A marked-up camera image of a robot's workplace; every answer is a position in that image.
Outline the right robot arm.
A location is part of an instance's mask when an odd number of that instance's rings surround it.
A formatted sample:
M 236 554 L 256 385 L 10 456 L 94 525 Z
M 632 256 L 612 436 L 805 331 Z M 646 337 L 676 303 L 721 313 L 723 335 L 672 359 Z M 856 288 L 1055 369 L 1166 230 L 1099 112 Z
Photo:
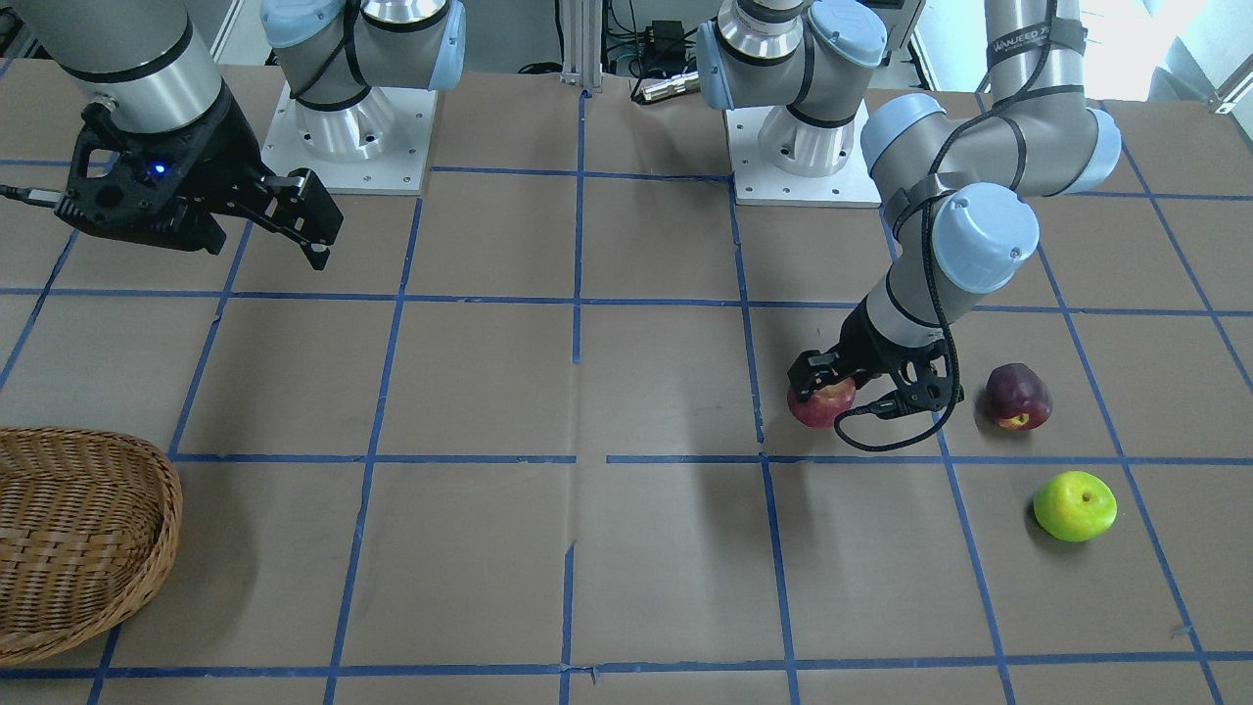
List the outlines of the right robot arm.
M 3 187 L 85 235 L 219 254 L 217 214 L 299 245 L 323 269 L 342 213 L 313 168 L 278 173 L 179 1 L 18 1 L 18 18 L 86 96 L 66 187 Z M 460 1 L 264 1 L 264 40 L 297 135 L 325 162 L 393 145 L 386 89 L 447 91 L 464 71 Z

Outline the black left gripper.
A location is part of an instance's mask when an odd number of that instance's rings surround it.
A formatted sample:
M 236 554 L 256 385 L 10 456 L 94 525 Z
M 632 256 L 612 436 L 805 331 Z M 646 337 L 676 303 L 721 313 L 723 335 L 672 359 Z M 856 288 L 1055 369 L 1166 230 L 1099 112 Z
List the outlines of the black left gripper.
M 789 389 L 807 402 L 819 389 L 855 379 L 863 388 L 871 379 L 892 379 L 892 409 L 888 418 L 916 412 L 949 409 L 965 401 L 965 387 L 956 376 L 944 374 L 937 362 L 949 362 L 949 341 L 940 331 L 926 333 L 918 346 L 901 346 L 873 326 L 865 301 L 843 321 L 832 351 L 802 351 L 789 366 Z

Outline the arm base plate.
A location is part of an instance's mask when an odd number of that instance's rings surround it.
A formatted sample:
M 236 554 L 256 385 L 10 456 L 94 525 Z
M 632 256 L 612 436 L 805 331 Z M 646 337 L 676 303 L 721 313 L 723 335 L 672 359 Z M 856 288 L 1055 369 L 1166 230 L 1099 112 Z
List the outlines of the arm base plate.
M 881 207 L 860 147 L 865 104 L 855 120 L 836 128 L 801 123 L 784 106 L 730 109 L 723 116 L 739 205 Z
M 420 197 L 441 96 L 373 86 L 355 106 L 315 111 L 283 95 L 262 160 L 281 174 L 308 168 L 332 195 Z

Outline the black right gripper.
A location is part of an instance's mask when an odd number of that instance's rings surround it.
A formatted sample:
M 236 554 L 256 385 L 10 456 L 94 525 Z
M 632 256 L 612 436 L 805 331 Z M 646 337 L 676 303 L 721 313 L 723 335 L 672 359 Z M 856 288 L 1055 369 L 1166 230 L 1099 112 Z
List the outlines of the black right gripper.
M 249 219 L 299 245 L 322 270 L 345 215 L 308 168 L 269 172 L 256 133 L 227 84 L 185 126 L 125 131 L 112 109 L 81 109 L 66 188 L 55 214 L 85 235 L 218 254 L 226 242 L 216 215 Z

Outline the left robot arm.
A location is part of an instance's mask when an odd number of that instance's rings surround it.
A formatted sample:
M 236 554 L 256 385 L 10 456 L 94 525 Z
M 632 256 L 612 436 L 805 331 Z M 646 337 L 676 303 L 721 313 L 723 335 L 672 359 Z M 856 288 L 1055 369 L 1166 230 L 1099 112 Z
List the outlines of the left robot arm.
M 1100 184 L 1121 134 L 1088 106 L 1088 33 L 1078 1 L 989 1 L 991 106 L 959 120 L 931 95 L 882 104 L 860 131 L 865 170 L 901 255 L 841 327 L 828 352 L 802 352 L 788 371 L 794 402 L 888 374 L 886 409 L 911 414 L 959 397 L 949 326 L 1001 289 L 1037 250 L 1030 197 Z M 766 106 L 776 165 L 818 177 L 841 164 L 819 140 L 850 134 L 888 31 L 858 1 L 725 1 L 695 35 L 700 90 L 720 111 Z

